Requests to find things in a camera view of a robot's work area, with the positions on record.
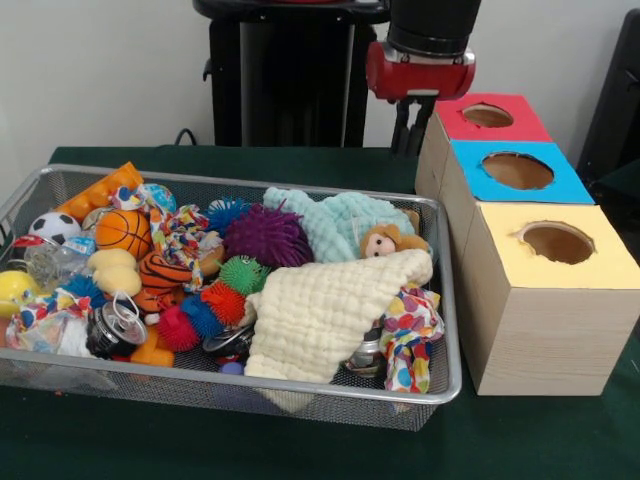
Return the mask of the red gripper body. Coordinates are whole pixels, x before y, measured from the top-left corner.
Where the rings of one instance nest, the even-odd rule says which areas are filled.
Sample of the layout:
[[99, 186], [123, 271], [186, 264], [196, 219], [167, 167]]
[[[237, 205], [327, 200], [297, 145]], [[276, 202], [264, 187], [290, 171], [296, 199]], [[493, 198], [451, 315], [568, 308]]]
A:
[[367, 52], [367, 85], [378, 99], [457, 99], [469, 91], [475, 70], [476, 56], [470, 48], [461, 56], [436, 58], [372, 42]]

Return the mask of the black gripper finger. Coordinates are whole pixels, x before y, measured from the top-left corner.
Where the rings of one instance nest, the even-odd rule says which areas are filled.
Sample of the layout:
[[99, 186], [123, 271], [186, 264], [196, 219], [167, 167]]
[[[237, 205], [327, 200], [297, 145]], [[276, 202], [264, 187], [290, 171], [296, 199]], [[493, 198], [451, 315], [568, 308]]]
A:
[[407, 154], [409, 151], [408, 121], [410, 116], [409, 99], [403, 99], [396, 103], [396, 120], [391, 142], [391, 152], [393, 154]]
[[427, 125], [434, 110], [435, 97], [421, 97], [417, 103], [420, 105], [420, 108], [410, 131], [411, 150], [420, 150], [422, 148]]

